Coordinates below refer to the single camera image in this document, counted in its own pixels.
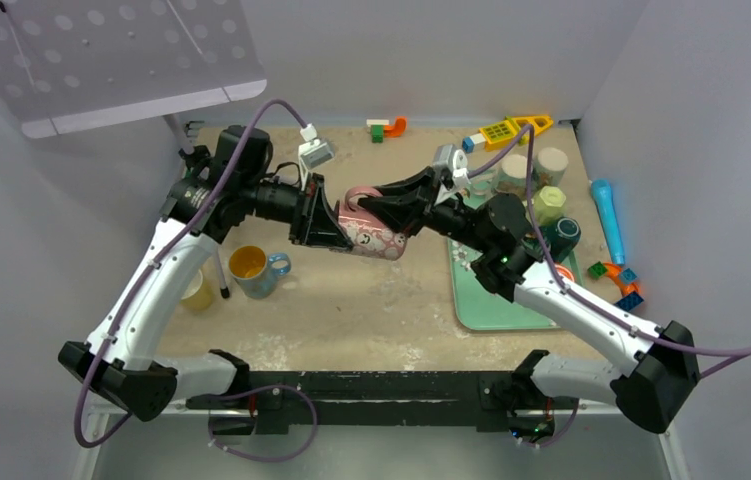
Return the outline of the blue mug yellow inside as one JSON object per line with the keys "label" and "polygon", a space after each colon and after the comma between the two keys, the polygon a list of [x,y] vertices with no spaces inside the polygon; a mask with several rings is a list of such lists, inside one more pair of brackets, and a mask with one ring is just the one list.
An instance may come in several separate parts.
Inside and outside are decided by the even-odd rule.
{"label": "blue mug yellow inside", "polygon": [[234,282],[249,298],[264,299],[292,269],[286,253],[267,254],[257,246],[242,246],[228,260]]}

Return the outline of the beige floral mug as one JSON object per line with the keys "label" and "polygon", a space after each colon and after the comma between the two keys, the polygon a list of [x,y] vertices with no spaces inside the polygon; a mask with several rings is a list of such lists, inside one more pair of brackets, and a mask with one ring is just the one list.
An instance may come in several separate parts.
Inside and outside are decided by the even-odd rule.
{"label": "beige floral mug", "polygon": [[521,200],[528,198],[528,185],[533,178],[527,171],[528,157],[523,154],[508,154],[497,166],[491,182],[493,194],[514,194]]}
{"label": "beige floral mug", "polygon": [[557,187],[569,166],[567,154],[555,147],[542,148],[534,155],[534,176],[537,186]]}

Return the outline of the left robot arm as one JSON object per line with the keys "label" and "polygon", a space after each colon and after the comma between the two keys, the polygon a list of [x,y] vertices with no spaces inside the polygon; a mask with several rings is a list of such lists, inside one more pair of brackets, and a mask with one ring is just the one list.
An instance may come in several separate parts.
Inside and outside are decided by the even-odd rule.
{"label": "left robot arm", "polygon": [[324,194],[323,176],[309,161],[334,155],[315,126],[304,126],[299,180],[269,176],[273,144],[257,127],[234,125],[214,152],[196,147],[189,174],[170,189],[152,240],[129,284],[99,326],[83,341],[66,342],[59,363],[127,416],[147,422],[176,399],[211,395],[223,408],[248,399],[249,382],[232,355],[213,351],[181,360],[156,359],[176,306],[205,261],[247,217],[284,223],[292,243],[349,252],[353,243]]}

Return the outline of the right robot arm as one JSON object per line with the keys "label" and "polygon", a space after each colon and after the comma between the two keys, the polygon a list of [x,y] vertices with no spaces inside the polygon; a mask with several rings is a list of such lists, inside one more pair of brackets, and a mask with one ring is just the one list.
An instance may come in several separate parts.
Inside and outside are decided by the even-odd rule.
{"label": "right robot arm", "polygon": [[549,397],[601,402],[648,432],[665,432],[700,379],[690,330],[639,318],[561,277],[552,261],[525,246],[531,224],[518,196],[498,193],[471,207],[458,194],[439,192],[427,167],[353,198],[398,233],[428,228],[475,250],[470,266],[487,292],[544,315],[603,356],[586,361],[535,350],[514,372],[515,399],[527,407]]}

